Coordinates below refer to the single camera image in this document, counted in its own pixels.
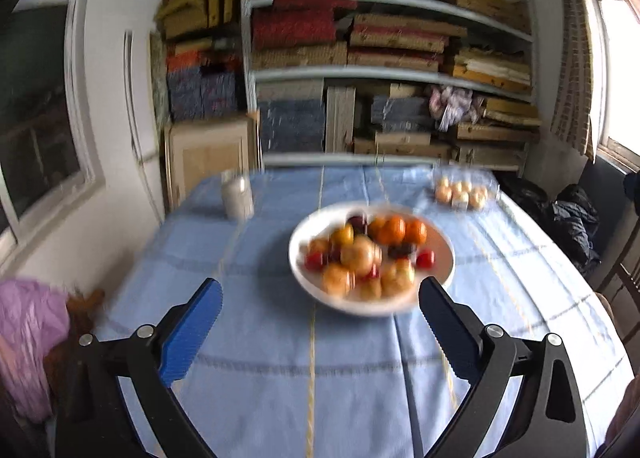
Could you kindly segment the operator hand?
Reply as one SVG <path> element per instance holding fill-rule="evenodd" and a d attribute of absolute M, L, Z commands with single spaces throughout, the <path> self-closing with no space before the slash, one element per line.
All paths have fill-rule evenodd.
<path fill-rule="evenodd" d="M 615 415 L 608 426 L 605 435 L 605 444 L 609 445 L 616 435 L 623 429 L 624 424 L 639 405 L 640 376 L 635 376 L 626 387 L 623 400 L 620 402 Z"/>

